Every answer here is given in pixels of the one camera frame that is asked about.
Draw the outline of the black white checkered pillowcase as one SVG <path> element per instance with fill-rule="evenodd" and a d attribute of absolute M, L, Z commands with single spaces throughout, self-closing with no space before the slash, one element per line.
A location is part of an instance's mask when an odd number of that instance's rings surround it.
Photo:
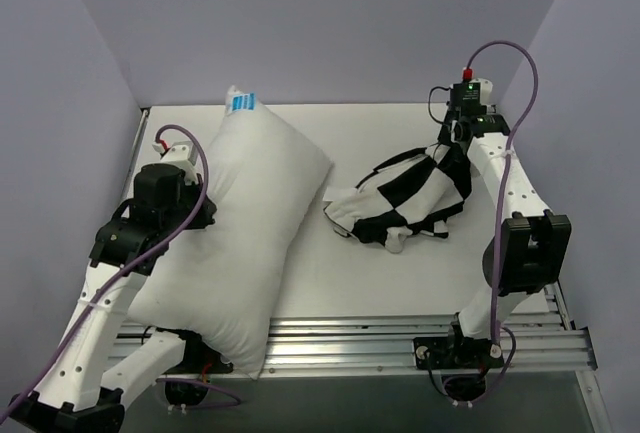
<path fill-rule="evenodd" d="M 339 235 L 397 254 L 410 237 L 448 238 L 447 221 L 463 211 L 471 192 L 462 149 L 434 144 L 385 160 L 345 196 L 328 200 L 323 212 Z"/>

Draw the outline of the white pillow insert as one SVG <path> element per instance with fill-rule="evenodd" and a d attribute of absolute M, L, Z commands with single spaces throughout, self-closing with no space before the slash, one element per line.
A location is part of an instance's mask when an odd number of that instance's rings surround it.
<path fill-rule="evenodd" d="M 215 223 L 171 242 L 128 318 L 197 333 L 256 380 L 288 249 L 332 162 L 254 94 L 235 86 L 205 153 Z"/>

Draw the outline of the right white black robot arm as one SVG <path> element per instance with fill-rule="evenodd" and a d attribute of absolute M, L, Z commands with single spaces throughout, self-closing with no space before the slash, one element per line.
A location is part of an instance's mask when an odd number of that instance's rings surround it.
<path fill-rule="evenodd" d="M 492 110 L 492 84 L 466 78 L 453 84 L 441 132 L 458 146 L 479 174 L 495 205 L 494 236 L 482 257 L 485 285 L 456 315 L 444 353 L 455 365 L 469 364 L 499 346 L 499 327 L 531 296 L 555 283 L 572 226 L 540 198 L 515 148 L 514 130 Z"/>

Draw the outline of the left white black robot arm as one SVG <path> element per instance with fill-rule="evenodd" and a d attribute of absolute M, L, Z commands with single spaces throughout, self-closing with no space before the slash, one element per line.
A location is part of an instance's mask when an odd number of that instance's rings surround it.
<path fill-rule="evenodd" d="M 117 432 L 126 386 L 103 371 L 129 306 L 157 260 L 181 232 L 214 224 L 209 174 L 173 164 L 144 166 L 132 197 L 96 233 L 85 283 L 59 346 L 44 370 L 2 414 L 34 432 Z"/>

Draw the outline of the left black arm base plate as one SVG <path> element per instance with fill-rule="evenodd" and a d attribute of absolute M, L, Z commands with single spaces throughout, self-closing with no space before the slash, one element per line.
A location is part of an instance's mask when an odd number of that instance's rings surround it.
<path fill-rule="evenodd" d="M 202 341 L 187 342 L 183 358 L 184 371 L 193 374 L 229 374 L 233 363 Z"/>

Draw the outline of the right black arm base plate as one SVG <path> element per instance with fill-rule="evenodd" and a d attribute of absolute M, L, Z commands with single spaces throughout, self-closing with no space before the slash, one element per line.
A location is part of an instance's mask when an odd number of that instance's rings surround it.
<path fill-rule="evenodd" d="M 412 340 L 416 368 L 419 370 L 488 370 L 504 365 L 503 354 L 491 356 L 489 340 L 463 339 L 456 344 L 447 337 L 416 337 Z"/>

